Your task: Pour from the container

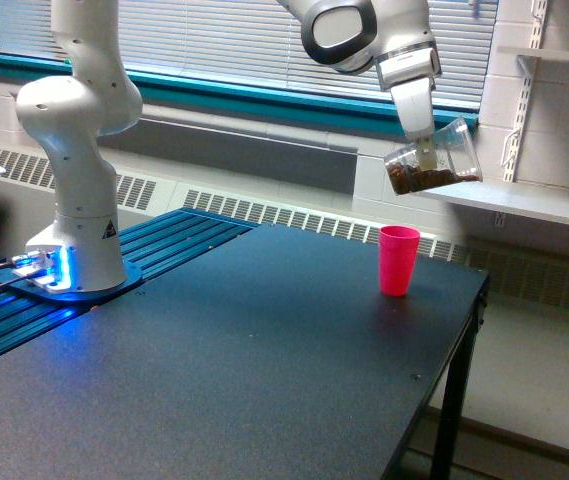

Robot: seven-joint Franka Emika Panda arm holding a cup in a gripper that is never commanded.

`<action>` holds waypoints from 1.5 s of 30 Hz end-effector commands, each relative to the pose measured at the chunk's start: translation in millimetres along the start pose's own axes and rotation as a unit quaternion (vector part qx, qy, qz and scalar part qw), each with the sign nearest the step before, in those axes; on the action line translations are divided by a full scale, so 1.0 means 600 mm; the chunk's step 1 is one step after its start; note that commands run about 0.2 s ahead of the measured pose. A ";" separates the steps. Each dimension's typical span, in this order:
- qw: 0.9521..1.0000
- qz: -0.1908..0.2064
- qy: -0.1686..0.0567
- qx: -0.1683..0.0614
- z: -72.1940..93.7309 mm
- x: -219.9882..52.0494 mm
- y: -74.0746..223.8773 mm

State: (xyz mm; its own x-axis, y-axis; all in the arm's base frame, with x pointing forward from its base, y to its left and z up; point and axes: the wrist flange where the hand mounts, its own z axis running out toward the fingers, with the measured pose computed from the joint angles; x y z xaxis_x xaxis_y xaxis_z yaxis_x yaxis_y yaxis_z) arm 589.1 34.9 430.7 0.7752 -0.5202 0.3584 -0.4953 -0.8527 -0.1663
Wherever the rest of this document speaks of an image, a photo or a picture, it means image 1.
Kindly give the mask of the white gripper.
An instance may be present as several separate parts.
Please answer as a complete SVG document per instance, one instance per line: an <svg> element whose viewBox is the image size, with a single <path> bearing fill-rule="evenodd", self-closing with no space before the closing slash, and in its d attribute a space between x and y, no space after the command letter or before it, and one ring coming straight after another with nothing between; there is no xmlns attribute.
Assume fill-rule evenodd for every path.
<svg viewBox="0 0 569 480"><path fill-rule="evenodd" d="M386 54L375 61L382 91L389 91L405 137L416 141L416 159L423 171L437 169L432 91L441 74L434 42L410 50Z"/></svg>

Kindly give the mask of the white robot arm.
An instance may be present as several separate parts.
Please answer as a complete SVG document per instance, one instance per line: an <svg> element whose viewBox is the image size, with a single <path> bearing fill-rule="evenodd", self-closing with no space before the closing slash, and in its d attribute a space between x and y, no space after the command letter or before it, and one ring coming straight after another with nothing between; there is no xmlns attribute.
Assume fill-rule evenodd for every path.
<svg viewBox="0 0 569 480"><path fill-rule="evenodd" d="M434 167L432 93L441 72L424 1L288 1L315 62L346 74L375 69L391 94L406 138L424 167ZM125 72L115 1L55 1L51 30L72 62L68 76L23 86L16 100L23 129L43 148L55 180L51 225L27 242L17 276L60 301L99 298L136 284L141 273L122 257L116 173L98 139L134 126L138 88Z"/></svg>

